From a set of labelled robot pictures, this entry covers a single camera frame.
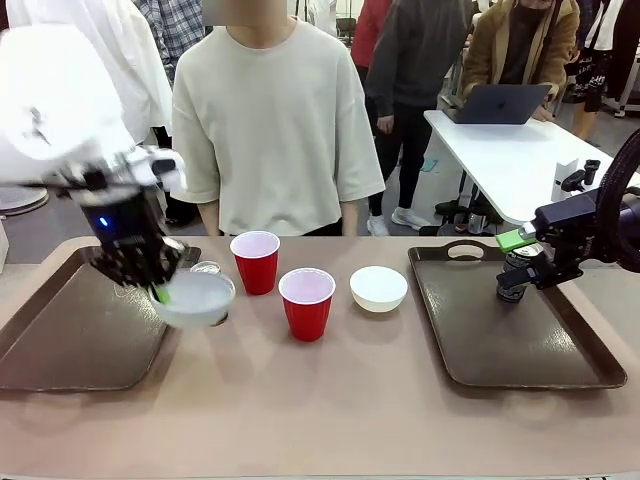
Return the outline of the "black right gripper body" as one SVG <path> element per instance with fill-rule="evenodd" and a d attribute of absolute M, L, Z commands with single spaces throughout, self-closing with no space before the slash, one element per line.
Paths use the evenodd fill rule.
<path fill-rule="evenodd" d="M 532 224 L 536 240 L 552 252 L 543 251 L 531 261 L 531 283 L 543 290 L 580 277 L 580 264 L 593 257 L 595 227 L 589 223 L 557 226 L 538 219 Z"/>

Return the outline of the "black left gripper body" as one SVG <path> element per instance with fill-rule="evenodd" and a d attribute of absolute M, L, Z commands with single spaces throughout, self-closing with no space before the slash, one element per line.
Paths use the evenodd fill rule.
<path fill-rule="evenodd" d="M 163 181 L 144 160 L 125 157 L 69 164 L 47 176 L 48 188 L 77 203 L 102 249 L 158 260 L 163 249 L 158 199 Z"/>

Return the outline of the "black drink can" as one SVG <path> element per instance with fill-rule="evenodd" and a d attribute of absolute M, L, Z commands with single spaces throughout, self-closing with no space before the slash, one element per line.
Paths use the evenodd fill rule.
<path fill-rule="evenodd" d="M 506 254 L 502 272 L 497 276 L 496 295 L 500 300 L 509 303 L 519 303 L 522 300 L 530 281 L 528 278 L 515 278 L 510 272 L 528 267 L 542 252 L 541 245 L 531 244 Z"/>

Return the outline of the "white plastic bowl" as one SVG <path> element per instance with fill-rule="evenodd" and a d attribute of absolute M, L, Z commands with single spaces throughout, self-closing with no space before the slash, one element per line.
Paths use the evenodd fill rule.
<path fill-rule="evenodd" d="M 404 300 L 408 292 L 405 277 L 384 266 L 368 266 L 355 271 L 349 281 L 355 302 L 371 313 L 387 313 Z"/>
<path fill-rule="evenodd" d="M 171 280 L 148 289 L 159 318 L 176 329 L 218 326 L 228 316 L 236 288 L 224 274 L 180 269 Z"/>

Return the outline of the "person's right forearm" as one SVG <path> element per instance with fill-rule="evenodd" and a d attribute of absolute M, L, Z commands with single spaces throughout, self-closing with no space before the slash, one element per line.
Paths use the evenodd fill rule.
<path fill-rule="evenodd" d="M 221 236 L 221 230 L 219 228 L 219 202 L 199 204 L 198 210 L 207 234 L 211 237 Z"/>

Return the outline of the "person's left forearm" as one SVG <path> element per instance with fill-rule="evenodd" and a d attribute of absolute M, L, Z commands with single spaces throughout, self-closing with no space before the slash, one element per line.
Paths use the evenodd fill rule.
<path fill-rule="evenodd" d="M 359 204 L 357 201 L 340 204 L 342 219 L 342 235 L 356 237 L 358 235 Z"/>

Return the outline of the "brown plastic tray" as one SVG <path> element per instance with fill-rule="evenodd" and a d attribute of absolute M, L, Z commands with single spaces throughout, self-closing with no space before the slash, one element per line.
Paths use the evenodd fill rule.
<path fill-rule="evenodd" d="M 0 392 L 125 390 L 139 383 L 167 326 L 145 291 L 99 273 L 75 250 L 0 328 Z"/>
<path fill-rule="evenodd" d="M 557 287 L 529 287 L 518 303 L 496 294 L 505 256 L 456 240 L 412 247 L 408 258 L 449 377 L 494 389 L 615 389 L 627 373 Z"/>

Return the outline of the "red plastic cup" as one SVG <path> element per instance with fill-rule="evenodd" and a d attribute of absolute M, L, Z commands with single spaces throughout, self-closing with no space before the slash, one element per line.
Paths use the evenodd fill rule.
<path fill-rule="evenodd" d="M 271 232 L 249 231 L 230 243 L 245 291 L 249 295 L 270 293 L 276 283 L 280 239 Z"/>
<path fill-rule="evenodd" d="M 280 279 L 278 290 L 295 339 L 314 342 L 324 335 L 335 289 L 334 278 L 317 268 L 294 269 Z"/>

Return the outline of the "white folding table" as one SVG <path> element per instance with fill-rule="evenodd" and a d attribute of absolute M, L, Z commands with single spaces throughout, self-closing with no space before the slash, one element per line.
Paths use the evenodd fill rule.
<path fill-rule="evenodd" d="M 601 162 L 600 182 L 613 158 L 555 123 L 460 125 L 441 110 L 425 119 L 460 166 L 506 222 L 521 225 L 552 202 L 558 164 Z"/>

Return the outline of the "round wooden base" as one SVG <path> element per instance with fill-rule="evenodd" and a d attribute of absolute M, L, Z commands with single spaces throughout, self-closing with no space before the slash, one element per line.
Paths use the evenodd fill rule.
<path fill-rule="evenodd" d="M 0 187 L 0 216 L 16 216 L 44 206 L 49 200 L 46 189 Z"/>

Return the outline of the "dark laptop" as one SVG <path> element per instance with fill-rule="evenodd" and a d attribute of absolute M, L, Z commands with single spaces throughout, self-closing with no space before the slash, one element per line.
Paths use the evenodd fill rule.
<path fill-rule="evenodd" d="M 550 90 L 549 85 L 479 85 L 461 108 L 445 109 L 444 114 L 459 125 L 524 125 Z"/>

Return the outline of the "white hanging cloth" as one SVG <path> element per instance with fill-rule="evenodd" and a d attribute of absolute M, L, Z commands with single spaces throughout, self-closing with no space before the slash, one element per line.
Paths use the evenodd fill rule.
<path fill-rule="evenodd" d="M 171 133 L 172 90 L 146 19 L 132 0 L 84 2 L 133 140 L 141 143 L 159 127 Z"/>

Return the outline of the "person in cream t-shirt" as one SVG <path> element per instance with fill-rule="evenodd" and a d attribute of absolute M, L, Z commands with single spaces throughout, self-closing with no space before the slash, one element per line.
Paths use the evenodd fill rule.
<path fill-rule="evenodd" d="M 340 204 L 384 190 L 348 49 L 287 0 L 215 0 L 217 23 L 180 58 L 173 146 L 221 234 L 343 236 Z"/>

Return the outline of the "person in brown jacket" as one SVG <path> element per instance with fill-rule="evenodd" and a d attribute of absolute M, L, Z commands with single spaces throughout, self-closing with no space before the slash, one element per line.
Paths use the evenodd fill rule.
<path fill-rule="evenodd" d="M 484 85 L 544 85 L 533 113 L 551 121 L 547 109 L 566 81 L 565 66 L 576 50 L 577 0 L 497 0 L 474 27 L 462 72 L 462 97 Z"/>

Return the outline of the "person in plaid shirt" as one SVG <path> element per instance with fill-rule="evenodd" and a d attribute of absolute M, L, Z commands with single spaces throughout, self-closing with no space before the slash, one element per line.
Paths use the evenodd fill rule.
<path fill-rule="evenodd" d="M 180 57 L 205 36 L 202 0 L 133 0 L 147 21 L 165 73 L 172 79 Z"/>

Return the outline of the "person in grey sweater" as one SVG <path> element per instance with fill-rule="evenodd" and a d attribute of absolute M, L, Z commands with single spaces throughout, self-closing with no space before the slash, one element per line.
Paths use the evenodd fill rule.
<path fill-rule="evenodd" d="M 400 169 L 397 207 L 412 209 L 432 133 L 424 112 L 437 108 L 444 78 L 464 47 L 472 17 L 471 0 L 391 2 L 365 93 L 376 109 L 375 146 L 383 178 Z"/>

